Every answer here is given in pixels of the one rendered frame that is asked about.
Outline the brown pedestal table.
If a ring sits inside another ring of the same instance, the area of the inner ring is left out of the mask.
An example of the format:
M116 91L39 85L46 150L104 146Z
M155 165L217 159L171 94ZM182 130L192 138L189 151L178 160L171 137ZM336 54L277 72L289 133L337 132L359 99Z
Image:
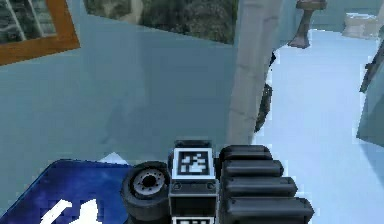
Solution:
M310 46L308 32L310 21L316 10L324 10L327 0L297 0L296 8L303 10L303 15L294 38L288 43L290 47L305 49Z

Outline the pale blue room door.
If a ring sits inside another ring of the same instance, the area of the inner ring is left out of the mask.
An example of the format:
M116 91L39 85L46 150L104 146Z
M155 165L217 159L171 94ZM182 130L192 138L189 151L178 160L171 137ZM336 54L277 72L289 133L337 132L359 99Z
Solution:
M356 137L384 147L384 61L365 94Z

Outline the pale grey room door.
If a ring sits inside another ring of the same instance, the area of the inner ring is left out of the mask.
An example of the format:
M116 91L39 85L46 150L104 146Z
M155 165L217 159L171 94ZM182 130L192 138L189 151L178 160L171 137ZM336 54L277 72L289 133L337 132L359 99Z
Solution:
M251 144L283 0L242 0L226 143Z

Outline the dark green frameless picture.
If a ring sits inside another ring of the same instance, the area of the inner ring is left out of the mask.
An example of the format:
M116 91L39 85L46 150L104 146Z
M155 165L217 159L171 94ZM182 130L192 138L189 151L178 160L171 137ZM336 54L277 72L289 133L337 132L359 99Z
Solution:
M83 0L90 15L233 44L239 0Z

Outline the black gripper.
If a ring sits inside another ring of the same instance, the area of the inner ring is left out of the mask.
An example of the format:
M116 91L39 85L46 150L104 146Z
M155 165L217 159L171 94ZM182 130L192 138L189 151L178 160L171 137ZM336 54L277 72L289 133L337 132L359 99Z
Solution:
M169 184L166 163L147 161L134 165L120 190L128 214L124 224L170 224Z

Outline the wooden framed picture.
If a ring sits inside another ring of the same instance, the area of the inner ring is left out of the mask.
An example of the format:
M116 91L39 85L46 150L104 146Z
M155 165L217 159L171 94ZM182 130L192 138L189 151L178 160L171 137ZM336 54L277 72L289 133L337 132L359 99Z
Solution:
M79 47L66 0L0 0L0 66Z

